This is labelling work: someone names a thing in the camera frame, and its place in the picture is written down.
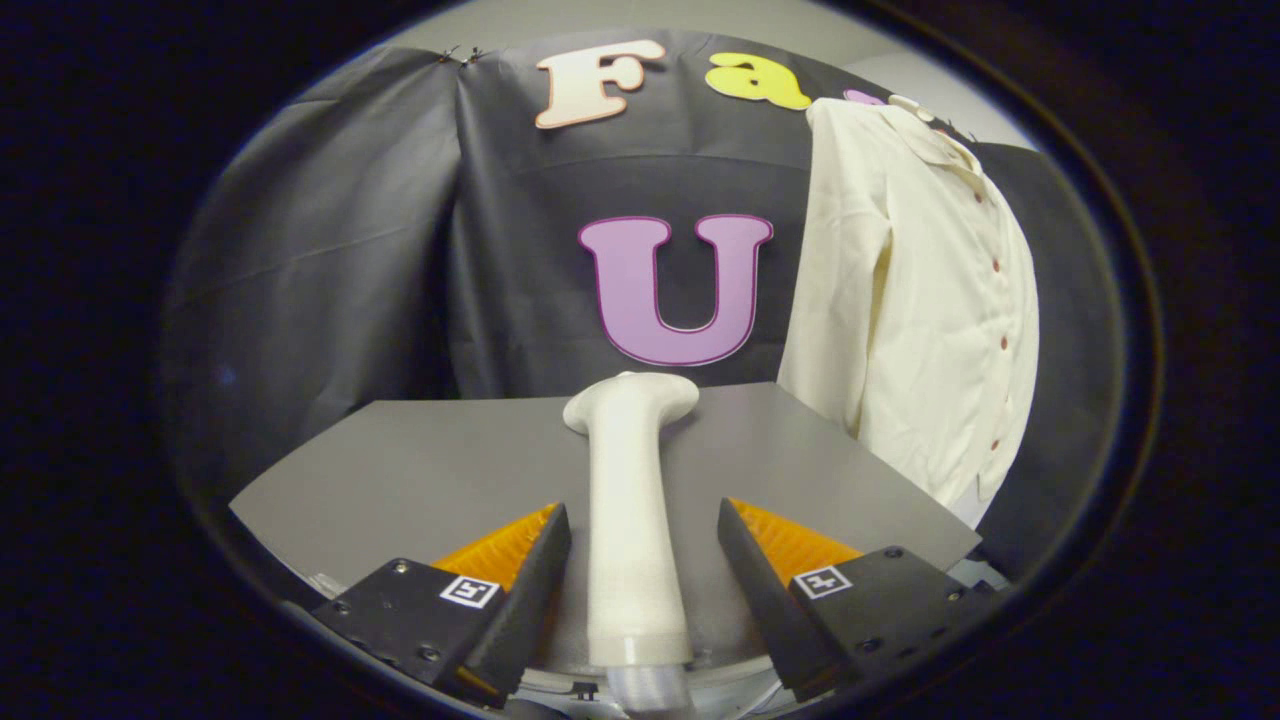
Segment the cutout letter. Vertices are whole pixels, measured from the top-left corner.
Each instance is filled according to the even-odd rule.
[[[716,310],[700,328],[678,329],[658,315],[658,246],[671,225],[658,218],[612,218],[582,228],[595,256],[604,333],[618,350],[650,365],[705,365],[732,355],[755,322],[755,259],[773,225],[751,215],[710,215],[694,232],[716,249]]]
[[[626,109],[627,101],[605,95],[604,83],[635,90],[644,82],[644,68],[636,58],[657,60],[666,54],[667,50],[652,40],[635,40],[543,58],[538,69],[550,73],[552,92],[547,109],[538,114],[534,124],[548,129],[617,115]],[[605,58],[617,59],[602,68],[600,60]]]
[[[707,73],[707,85],[717,92],[744,100],[768,100],[788,110],[813,105],[813,100],[800,92],[795,73],[773,60],[745,53],[717,53],[710,60],[719,67]]]

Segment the shirt collar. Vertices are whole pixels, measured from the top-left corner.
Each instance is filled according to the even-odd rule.
[[[869,106],[906,142],[920,160],[931,165],[945,165],[982,177],[982,163],[968,147],[950,137],[934,132],[923,120],[897,105]]]

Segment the shirt sleeve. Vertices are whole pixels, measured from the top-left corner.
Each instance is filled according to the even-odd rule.
[[[783,389],[855,436],[892,242],[883,161],[850,131],[874,131],[856,109],[820,99],[805,111],[814,136],[809,202],[778,369]]]

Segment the yellow letter a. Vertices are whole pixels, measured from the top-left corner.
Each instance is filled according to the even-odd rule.
[[[744,100],[768,100],[788,110],[804,110],[813,104],[800,92],[795,73],[773,60],[745,53],[717,53],[710,60],[719,67],[707,73],[707,85],[717,92]]]

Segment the gray wall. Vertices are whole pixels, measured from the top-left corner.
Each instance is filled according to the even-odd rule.
[[[611,27],[695,29],[755,40],[831,65],[906,46],[806,0],[472,0],[394,36],[389,44],[444,51],[500,49],[526,40]]]

